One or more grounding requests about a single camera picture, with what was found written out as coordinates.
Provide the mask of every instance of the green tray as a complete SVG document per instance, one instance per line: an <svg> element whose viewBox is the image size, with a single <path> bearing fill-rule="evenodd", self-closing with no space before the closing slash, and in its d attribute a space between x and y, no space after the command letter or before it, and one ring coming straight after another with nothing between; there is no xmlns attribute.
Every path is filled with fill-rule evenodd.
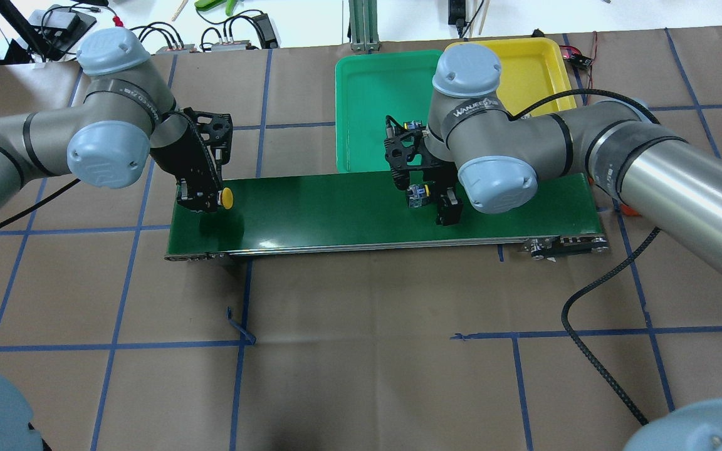
<svg viewBox="0 0 722 451"><path fill-rule="evenodd" d="M463 190L461 223L436 225L436 206L409 209L389 172L228 180L230 210L196 214L178 205L168 260L219 254L301 254L523 242L602 233L587 179L539 183L536 196L505 214L475 211Z"/></svg>
<svg viewBox="0 0 722 451"><path fill-rule="evenodd" d="M336 63L336 168L384 171L385 118L427 123L438 49L359 54Z"/></svg>

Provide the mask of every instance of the yellow button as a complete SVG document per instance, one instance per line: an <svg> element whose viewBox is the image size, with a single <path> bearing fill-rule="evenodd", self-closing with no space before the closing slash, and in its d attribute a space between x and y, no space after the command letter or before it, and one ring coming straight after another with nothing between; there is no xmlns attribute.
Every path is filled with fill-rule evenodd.
<svg viewBox="0 0 722 451"><path fill-rule="evenodd" d="M230 188L225 188L221 191L221 206L224 209L232 209L233 207L233 192Z"/></svg>

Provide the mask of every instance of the yellow bin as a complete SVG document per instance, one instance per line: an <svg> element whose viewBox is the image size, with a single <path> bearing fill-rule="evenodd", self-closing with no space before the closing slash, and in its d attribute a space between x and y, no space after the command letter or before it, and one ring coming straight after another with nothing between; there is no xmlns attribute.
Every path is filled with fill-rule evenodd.
<svg viewBox="0 0 722 451"><path fill-rule="evenodd" d="M503 65L498 97L511 113L522 111L537 100L570 89L570 78L559 45L548 38L498 39L453 43L447 46L478 44L498 54ZM572 96L540 106L532 114L575 108Z"/></svg>

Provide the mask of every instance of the black pole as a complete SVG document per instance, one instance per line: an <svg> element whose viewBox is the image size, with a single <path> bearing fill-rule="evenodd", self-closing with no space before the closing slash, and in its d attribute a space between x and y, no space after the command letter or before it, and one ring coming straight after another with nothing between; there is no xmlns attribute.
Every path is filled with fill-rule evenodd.
<svg viewBox="0 0 722 451"><path fill-rule="evenodd" d="M31 48L45 56L46 59L60 60L63 57L63 52L58 48L53 48L49 42L46 42L45 38L38 34L32 25L29 25L26 18L9 0L0 0L0 14Z"/></svg>

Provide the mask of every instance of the robotic arm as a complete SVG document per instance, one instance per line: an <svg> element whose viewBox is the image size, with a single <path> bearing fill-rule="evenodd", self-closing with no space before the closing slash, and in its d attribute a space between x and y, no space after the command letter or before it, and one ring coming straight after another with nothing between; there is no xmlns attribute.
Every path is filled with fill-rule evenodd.
<svg viewBox="0 0 722 451"><path fill-rule="evenodd" d="M177 177L178 203L215 211L221 166L229 160L230 116L177 111L148 52L127 29L92 34L78 60L92 79L82 105L0 118L0 208L30 180L70 172L91 185L123 188L139 179L151 153Z"/></svg>
<svg viewBox="0 0 722 451"><path fill-rule="evenodd" d="M389 125L387 160L398 188L409 186L413 168L441 184L433 191L440 192L437 221L444 223L458 220L456 180L473 208L497 214L528 202L539 180L584 172L722 273L722 160L624 102L513 118L496 95L500 72L484 46L442 54L427 128ZM407 165L417 153L422 165Z"/></svg>

